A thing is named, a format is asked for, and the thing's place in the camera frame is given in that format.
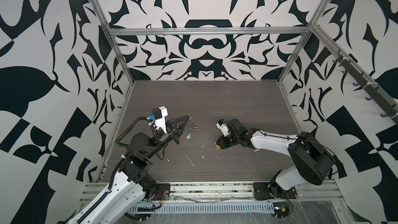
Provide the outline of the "large wire keyring red sleeve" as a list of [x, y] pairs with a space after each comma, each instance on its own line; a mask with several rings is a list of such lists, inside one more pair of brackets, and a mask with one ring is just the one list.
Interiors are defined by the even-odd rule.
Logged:
[[198, 130], [198, 124], [197, 124], [196, 122], [193, 121], [192, 116], [189, 117], [188, 127], [189, 127], [190, 129], [195, 130], [195, 131]]

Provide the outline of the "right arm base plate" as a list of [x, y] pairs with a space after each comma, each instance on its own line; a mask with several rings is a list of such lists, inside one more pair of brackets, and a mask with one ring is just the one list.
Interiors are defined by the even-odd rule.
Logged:
[[293, 187], [290, 190], [283, 190], [276, 183], [253, 183], [254, 197], [258, 201], [272, 199], [296, 199], [296, 190]]

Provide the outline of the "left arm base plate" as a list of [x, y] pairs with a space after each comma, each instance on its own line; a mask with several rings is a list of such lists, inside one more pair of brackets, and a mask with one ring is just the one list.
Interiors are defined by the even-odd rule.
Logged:
[[160, 183], [153, 185], [146, 193], [146, 197], [153, 201], [162, 201], [170, 196], [171, 185], [169, 183]]

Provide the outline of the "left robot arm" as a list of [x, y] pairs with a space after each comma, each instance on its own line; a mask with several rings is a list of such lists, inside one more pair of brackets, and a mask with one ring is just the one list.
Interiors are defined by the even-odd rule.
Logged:
[[162, 206], [151, 202], [157, 199], [157, 183], [148, 173], [153, 165], [150, 159], [163, 159], [165, 148], [170, 142], [179, 143], [189, 120], [184, 115], [166, 121], [165, 127], [153, 130], [153, 137], [134, 135], [107, 186], [68, 223], [114, 224], [122, 216], [137, 222], [148, 220]]

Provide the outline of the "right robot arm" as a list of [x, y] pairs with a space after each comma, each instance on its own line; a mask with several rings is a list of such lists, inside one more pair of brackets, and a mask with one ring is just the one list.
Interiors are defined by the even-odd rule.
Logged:
[[282, 135], [261, 129], [247, 129], [236, 118], [221, 119], [216, 127], [222, 135], [216, 141], [217, 149], [228, 149], [236, 145], [254, 150], [268, 150], [289, 157], [293, 163], [278, 171], [267, 184], [255, 183], [255, 199], [266, 201], [285, 199], [296, 186], [304, 183], [320, 186], [332, 175], [336, 159], [325, 146], [308, 132], [298, 135]]

